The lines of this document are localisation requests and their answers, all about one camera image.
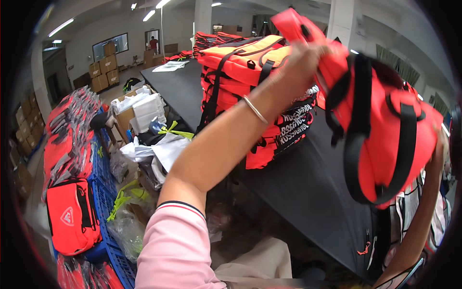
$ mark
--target bangle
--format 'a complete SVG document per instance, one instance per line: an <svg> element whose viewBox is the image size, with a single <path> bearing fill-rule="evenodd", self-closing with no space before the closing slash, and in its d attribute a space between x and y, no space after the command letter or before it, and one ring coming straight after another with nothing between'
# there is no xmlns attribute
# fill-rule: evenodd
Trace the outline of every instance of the bangle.
<svg viewBox="0 0 462 289"><path fill-rule="evenodd" d="M254 113L258 116L258 118L266 125L268 125L268 121L261 115L261 113L254 107L254 105L250 102L249 98L244 95L242 99L250 106L250 108L254 111Z"/></svg>

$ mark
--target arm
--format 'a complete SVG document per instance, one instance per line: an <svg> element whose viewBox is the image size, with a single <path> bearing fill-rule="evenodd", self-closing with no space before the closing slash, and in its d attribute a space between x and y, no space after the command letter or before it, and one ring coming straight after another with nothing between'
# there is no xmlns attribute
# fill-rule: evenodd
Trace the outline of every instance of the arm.
<svg viewBox="0 0 462 289"><path fill-rule="evenodd" d="M295 45L291 59L249 95L270 123L309 88L327 47ZM246 103L219 116L192 141L169 171L158 203L183 201L205 212L206 193L220 182L256 143L265 124Z"/></svg>
<svg viewBox="0 0 462 289"><path fill-rule="evenodd" d="M373 288L413 266L419 260L422 249L425 246L439 194L441 174L443 172L443 156L445 155L444 150L448 146L447 139L443 135L444 132L441 130L437 133L439 135L435 151L433 152L432 159L425 167L425 184L419 207L415 212L403 242Z"/></svg>

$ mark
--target cable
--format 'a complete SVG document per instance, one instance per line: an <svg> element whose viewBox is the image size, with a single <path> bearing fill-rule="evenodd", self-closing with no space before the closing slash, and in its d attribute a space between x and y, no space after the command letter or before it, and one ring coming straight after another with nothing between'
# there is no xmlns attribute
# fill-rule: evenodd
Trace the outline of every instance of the cable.
<svg viewBox="0 0 462 289"><path fill-rule="evenodd" d="M165 43L164 43L164 7L160 8L160 36L162 38L162 46L164 49L162 49L162 54L164 55L164 63L165 61Z"/></svg>

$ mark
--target pink sleeve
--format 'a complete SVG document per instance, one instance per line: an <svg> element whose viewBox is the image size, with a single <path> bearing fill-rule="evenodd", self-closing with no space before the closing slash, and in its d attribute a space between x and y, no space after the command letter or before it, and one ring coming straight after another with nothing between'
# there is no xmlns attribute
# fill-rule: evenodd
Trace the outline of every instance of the pink sleeve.
<svg viewBox="0 0 462 289"><path fill-rule="evenodd" d="M137 289L223 289L210 268L205 218L182 202L161 204L150 218L138 257Z"/></svg>

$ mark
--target striped cuff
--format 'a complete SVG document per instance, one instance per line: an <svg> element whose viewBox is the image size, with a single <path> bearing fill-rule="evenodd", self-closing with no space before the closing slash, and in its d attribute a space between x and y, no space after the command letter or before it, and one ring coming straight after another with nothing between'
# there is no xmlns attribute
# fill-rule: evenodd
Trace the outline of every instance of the striped cuff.
<svg viewBox="0 0 462 289"><path fill-rule="evenodd" d="M199 211L196 207L191 206L188 203L184 203L184 202L180 202L180 201L163 202L162 204L160 204L157 207L156 212L158 210L162 209L162 208L167 208L167 207L177 207L177 208L183 208L183 209L186 209L186 210L190 210L193 213L196 213L199 217L201 217L205 221L205 216L201 213L201 211Z"/></svg>

